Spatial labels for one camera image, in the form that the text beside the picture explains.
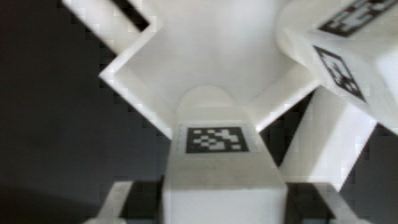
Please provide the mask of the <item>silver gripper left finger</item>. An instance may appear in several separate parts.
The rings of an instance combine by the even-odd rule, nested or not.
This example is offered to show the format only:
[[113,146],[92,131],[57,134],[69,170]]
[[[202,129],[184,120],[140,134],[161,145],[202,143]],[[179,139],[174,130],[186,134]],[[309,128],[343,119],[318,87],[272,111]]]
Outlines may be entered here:
[[99,212],[81,224],[163,224],[161,181],[115,182]]

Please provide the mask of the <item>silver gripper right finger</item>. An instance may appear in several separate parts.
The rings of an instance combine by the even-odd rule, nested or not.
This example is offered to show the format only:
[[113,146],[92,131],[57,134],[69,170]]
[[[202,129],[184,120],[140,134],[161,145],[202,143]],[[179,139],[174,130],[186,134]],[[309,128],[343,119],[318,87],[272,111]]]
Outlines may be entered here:
[[284,224],[373,224],[360,219],[327,183],[288,184]]

